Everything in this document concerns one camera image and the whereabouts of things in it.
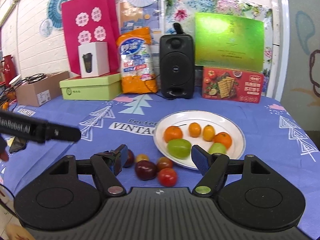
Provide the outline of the person's left hand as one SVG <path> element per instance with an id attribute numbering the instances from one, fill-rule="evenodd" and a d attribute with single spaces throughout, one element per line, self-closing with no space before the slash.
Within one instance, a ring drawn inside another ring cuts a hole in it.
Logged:
<path id="1" fill-rule="evenodd" d="M 0 159 L 4 162 L 9 160 L 9 156 L 6 152 L 7 142 L 0 135 Z"/>

